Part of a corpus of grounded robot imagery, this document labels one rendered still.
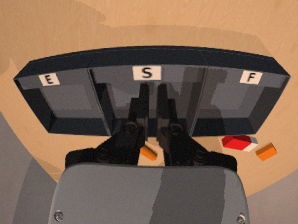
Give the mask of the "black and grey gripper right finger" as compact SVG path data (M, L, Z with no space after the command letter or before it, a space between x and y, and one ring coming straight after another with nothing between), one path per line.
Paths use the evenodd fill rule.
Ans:
M177 119L175 99L168 99L167 84L157 88L156 142L163 149L165 166L222 166L237 173L234 156L209 152L186 134Z

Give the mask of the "dark grey rack of bins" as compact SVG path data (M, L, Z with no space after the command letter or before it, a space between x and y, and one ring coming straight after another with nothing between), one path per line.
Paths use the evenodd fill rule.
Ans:
M119 132L128 120L131 98L139 98L140 83L147 83L148 138L156 138L160 84L167 84L168 99L175 99L187 135L217 137L256 134L290 78L269 56L150 45L32 60L13 81L48 133L103 137Z

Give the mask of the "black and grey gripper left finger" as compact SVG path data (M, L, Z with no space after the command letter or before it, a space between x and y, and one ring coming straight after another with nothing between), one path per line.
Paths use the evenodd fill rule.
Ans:
M139 98L131 98L128 121L121 125L119 132L96 148L67 153L65 169L81 162L138 165L140 149L148 141L148 118L149 85L141 83Z

